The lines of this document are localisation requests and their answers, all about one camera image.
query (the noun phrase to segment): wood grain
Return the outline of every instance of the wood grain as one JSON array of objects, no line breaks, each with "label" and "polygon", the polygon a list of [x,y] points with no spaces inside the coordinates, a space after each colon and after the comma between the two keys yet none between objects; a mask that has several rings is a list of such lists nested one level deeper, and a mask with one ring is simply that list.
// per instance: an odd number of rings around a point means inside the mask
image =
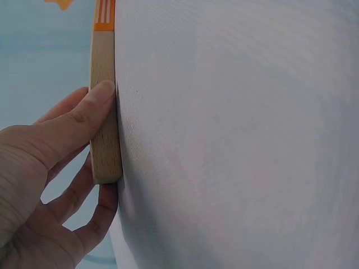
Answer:
[{"label": "wood grain", "polygon": [[[103,80],[115,82],[112,31],[93,32],[90,90]],[[90,151],[95,184],[113,183],[122,176],[116,98],[100,131],[90,141]]]}]

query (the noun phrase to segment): white fabric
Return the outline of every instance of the white fabric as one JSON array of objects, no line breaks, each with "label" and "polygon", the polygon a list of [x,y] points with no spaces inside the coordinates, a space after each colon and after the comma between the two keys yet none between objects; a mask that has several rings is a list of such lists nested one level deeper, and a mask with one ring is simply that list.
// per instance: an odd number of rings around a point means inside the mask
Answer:
[{"label": "white fabric", "polygon": [[123,268],[359,268],[358,14],[117,1]]}]

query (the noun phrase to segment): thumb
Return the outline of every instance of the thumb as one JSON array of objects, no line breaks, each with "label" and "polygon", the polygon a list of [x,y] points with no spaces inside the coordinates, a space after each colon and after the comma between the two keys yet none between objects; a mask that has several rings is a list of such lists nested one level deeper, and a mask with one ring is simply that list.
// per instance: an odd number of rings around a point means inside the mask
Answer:
[{"label": "thumb", "polygon": [[114,93],[114,83],[103,81],[92,88],[72,111],[37,124],[38,140],[49,149],[49,154],[42,151],[38,159],[49,169],[67,154],[88,143],[116,102]]}]

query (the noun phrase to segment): wooden stick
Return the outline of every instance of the wooden stick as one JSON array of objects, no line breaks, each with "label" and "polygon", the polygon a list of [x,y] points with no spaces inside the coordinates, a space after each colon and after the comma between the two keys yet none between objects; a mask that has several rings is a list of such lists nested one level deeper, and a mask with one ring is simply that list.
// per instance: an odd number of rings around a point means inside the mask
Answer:
[{"label": "wooden stick", "polygon": [[[89,90],[103,80],[115,82],[114,1],[96,0]],[[113,183],[122,176],[116,98],[100,131],[90,141],[90,151],[95,184]]]}]

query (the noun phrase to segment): skin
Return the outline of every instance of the skin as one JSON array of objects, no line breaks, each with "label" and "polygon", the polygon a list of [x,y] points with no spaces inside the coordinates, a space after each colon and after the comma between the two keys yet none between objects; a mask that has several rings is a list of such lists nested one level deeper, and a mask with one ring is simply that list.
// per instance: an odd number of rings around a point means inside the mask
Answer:
[{"label": "skin", "polygon": [[103,240],[117,211],[116,184],[100,186],[87,225],[62,226],[94,186],[90,156],[62,195],[47,204],[40,197],[88,145],[114,96],[112,82],[89,93],[82,87],[34,124],[0,131],[0,268],[75,268]]}]

